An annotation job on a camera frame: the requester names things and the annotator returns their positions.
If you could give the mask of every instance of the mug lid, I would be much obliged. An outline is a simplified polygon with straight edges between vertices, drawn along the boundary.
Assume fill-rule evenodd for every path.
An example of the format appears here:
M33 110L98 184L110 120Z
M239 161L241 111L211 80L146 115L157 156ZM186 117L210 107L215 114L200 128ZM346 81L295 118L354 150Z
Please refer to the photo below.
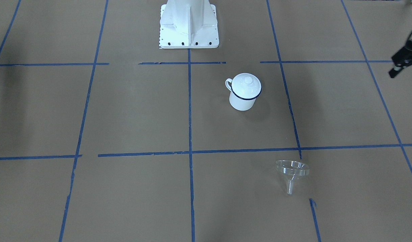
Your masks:
M261 83L256 76L249 73L241 73L233 78L231 90L240 99L252 100L260 95Z

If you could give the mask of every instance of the white enamel mug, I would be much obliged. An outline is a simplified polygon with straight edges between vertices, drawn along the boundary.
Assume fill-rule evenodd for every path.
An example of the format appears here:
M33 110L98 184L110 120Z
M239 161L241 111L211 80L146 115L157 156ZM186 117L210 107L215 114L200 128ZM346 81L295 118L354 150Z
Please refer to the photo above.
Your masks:
M229 101L239 111L250 109L261 93L260 80L249 73L241 73L233 79L228 78L225 86L230 90Z

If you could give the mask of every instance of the blue rim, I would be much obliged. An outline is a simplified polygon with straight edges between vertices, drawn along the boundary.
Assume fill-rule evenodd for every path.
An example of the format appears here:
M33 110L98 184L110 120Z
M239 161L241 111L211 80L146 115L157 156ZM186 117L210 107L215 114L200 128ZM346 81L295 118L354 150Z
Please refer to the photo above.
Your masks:
M232 92L236 97L238 97L238 98L240 98L240 99L242 99L242 100L246 100L246 101L254 100L255 98L257 98L257 97L261 94L261 91L262 91L262 90L263 90L263 87L261 87L260 92L258 93L258 95L256 95L256 96L253 97L253 98L242 98L242 97L240 97L239 95L237 95L237 94L234 92L234 90L232 89L232 85L231 85L231 92Z

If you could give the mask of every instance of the clear plastic funnel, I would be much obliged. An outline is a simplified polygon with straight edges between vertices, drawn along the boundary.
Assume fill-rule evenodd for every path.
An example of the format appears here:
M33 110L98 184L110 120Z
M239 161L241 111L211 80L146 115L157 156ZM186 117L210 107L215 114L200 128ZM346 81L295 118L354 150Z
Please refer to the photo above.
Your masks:
M310 167L298 161L276 161L276 169L287 182L287 194L292 194L294 182L309 175Z

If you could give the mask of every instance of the lid knob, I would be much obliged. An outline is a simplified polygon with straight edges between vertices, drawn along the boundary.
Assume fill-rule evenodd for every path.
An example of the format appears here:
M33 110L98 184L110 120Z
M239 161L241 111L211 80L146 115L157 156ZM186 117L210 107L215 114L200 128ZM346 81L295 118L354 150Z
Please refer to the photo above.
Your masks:
M252 77L245 77L244 81L246 84L251 84L254 80Z

